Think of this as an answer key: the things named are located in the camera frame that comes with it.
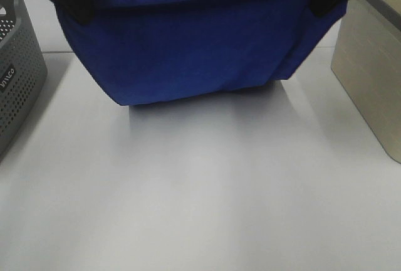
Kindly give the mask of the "grey perforated plastic basket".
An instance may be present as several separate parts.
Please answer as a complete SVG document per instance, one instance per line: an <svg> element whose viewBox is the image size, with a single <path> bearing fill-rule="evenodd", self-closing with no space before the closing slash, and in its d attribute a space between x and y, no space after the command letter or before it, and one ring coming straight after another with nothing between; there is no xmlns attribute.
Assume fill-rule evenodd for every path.
<svg viewBox="0 0 401 271"><path fill-rule="evenodd" d="M48 70L24 0L1 0L1 157L37 101Z"/></svg>

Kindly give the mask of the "beige plastic bin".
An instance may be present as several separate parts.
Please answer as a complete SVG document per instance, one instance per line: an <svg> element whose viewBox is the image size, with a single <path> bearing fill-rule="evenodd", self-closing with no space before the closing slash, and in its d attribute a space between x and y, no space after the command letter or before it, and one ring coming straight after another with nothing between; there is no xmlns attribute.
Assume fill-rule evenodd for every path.
<svg viewBox="0 0 401 271"><path fill-rule="evenodd" d="M400 161L400 0L349 0L331 69L383 147Z"/></svg>

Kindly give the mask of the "blue microfibre towel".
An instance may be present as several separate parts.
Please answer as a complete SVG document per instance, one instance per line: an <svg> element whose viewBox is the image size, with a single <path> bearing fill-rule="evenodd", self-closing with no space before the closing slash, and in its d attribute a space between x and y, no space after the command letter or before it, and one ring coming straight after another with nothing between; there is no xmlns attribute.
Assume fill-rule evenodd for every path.
<svg viewBox="0 0 401 271"><path fill-rule="evenodd" d="M117 104L167 102L289 79L346 13L311 0L92 0L56 15L77 58Z"/></svg>

